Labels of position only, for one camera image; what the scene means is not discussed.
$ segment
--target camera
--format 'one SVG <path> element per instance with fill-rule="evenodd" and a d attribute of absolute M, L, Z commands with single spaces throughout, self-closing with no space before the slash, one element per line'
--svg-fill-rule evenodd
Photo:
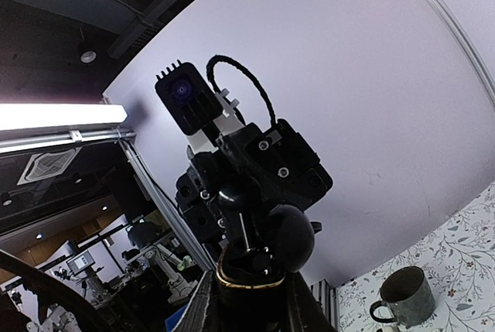
<path fill-rule="evenodd" d="M 182 132 L 191 136 L 220 117 L 223 107 L 194 65 L 178 63 L 157 75 L 155 89 Z"/>

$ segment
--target blue object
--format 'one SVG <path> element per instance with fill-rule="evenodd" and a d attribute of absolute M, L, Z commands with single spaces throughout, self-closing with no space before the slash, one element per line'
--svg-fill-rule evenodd
<path fill-rule="evenodd" d="M 184 314 L 184 311 L 186 311 L 186 308 L 187 305 L 181 307 L 174 314 L 172 314 L 172 316 L 165 319 L 165 328 L 167 329 L 167 332 L 172 332 L 172 330 L 176 327 L 180 318 Z"/>

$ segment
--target table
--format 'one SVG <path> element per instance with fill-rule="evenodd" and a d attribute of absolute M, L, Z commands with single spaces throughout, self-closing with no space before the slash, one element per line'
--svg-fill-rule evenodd
<path fill-rule="evenodd" d="M 425 271 L 437 307 L 429 320 L 408 331 L 494 331 L 495 183 L 426 238 L 341 286 L 337 290 L 339 331 L 368 332 L 382 327 L 371 319 L 370 305 L 379 299 L 381 283 L 409 265 Z"/>

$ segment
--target mug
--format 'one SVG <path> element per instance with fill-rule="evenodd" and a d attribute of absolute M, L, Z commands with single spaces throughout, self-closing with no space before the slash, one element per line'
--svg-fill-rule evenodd
<path fill-rule="evenodd" d="M 381 301 L 370 307 L 371 317 L 380 323 L 399 323 L 406 327 L 426 321 L 435 310 L 435 299 L 425 273 L 417 266 L 400 269 L 389 276 L 380 288 Z M 380 318 L 374 312 L 387 307 L 392 318 Z"/>

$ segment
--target ceiling vent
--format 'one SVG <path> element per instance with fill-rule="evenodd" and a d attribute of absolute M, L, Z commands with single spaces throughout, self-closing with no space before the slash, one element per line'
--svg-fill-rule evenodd
<path fill-rule="evenodd" d="M 65 152 L 45 152 L 33 154 L 26 165 L 17 185 L 34 183 L 50 177 L 61 175 L 70 162 L 76 157 L 81 148 L 70 149 Z"/>

